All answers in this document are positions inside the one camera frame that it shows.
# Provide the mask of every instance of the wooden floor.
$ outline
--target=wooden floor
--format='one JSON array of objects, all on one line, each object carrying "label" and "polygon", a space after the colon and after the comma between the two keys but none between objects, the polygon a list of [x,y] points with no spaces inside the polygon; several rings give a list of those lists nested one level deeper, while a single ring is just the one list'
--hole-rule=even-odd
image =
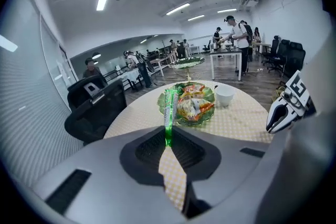
[{"label": "wooden floor", "polygon": [[[195,80],[211,80],[211,63],[209,54],[202,54],[205,62],[190,69],[190,76],[192,81]],[[237,73],[235,73],[235,57],[225,56],[224,59],[214,57],[215,80],[221,83],[231,85],[238,88],[254,99],[256,99],[267,111],[269,111],[272,104],[271,96],[275,93],[276,87],[279,86],[280,81],[286,81],[281,78],[278,72],[271,71],[268,73],[266,66],[261,63],[261,55],[255,55],[253,61],[249,63],[249,69],[246,76],[242,77],[242,81],[238,81]],[[263,72],[257,72],[258,68],[263,68]],[[157,72],[152,80],[160,87],[163,84],[170,84],[179,81],[185,81],[185,70],[173,70],[165,68],[163,70],[164,77],[160,72]],[[140,91],[132,91],[128,89],[126,93],[127,104],[130,104],[140,96],[150,92],[155,88],[143,88]]]}]

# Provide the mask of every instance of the green plate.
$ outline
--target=green plate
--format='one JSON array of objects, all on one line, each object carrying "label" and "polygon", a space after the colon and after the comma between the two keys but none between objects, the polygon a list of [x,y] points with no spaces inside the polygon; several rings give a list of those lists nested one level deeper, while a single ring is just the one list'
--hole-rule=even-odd
[{"label": "green plate", "polygon": [[205,59],[203,57],[189,57],[189,58],[179,59],[171,63],[169,66],[173,69],[187,69],[187,68],[197,66],[204,61]]},{"label": "green plate", "polygon": [[[179,96],[181,96],[183,94],[182,89],[190,85],[202,85],[203,86],[204,84],[201,84],[198,82],[178,83],[178,84],[175,84],[174,86],[171,86],[169,89],[177,90]],[[211,103],[214,103],[215,94],[213,90],[206,86],[203,89],[203,91],[205,92],[205,97],[203,99]],[[165,92],[161,93],[156,103],[159,106],[159,111],[161,114],[163,114],[163,110],[164,110],[164,98],[165,98]],[[183,118],[181,115],[176,113],[175,121],[179,125],[183,125],[183,126],[197,126],[197,125],[201,125],[205,121],[208,121],[213,116],[214,113],[215,113],[215,107],[213,106],[211,109],[205,112],[198,121],[188,121],[185,118]]]}]

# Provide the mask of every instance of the checkered tablecloth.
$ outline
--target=checkered tablecloth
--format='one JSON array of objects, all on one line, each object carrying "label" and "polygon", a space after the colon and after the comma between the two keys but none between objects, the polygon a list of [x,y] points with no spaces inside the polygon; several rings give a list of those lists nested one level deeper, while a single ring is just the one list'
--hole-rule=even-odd
[{"label": "checkered tablecloth", "polygon": [[[214,90],[219,82],[197,81]],[[136,99],[123,110],[107,130],[109,138],[139,129],[163,125],[163,115],[156,105],[158,97],[173,84],[157,88]],[[227,107],[215,103],[215,114],[201,126],[192,127],[199,131],[240,140],[270,143],[272,135],[266,132],[267,111],[251,96],[236,89],[236,94]],[[186,188],[186,174],[167,147],[160,160],[159,173],[164,176],[166,193],[174,206],[182,210]]]}]

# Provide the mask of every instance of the cap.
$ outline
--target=cap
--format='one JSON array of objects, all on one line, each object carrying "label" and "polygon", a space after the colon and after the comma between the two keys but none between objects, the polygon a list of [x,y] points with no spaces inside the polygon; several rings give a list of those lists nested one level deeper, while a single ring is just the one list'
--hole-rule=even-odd
[{"label": "cap", "polygon": [[230,20],[230,19],[233,19],[233,20],[234,20],[234,17],[233,17],[232,15],[229,15],[229,16],[226,17],[225,21],[227,22],[227,21]]}]

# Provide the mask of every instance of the white cup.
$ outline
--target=white cup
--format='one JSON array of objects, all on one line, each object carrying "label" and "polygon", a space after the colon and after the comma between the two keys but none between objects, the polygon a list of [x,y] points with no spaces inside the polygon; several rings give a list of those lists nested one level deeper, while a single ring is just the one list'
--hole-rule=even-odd
[{"label": "white cup", "polygon": [[228,106],[236,93],[234,87],[229,85],[219,85],[215,86],[216,99],[220,102],[222,106]]}]

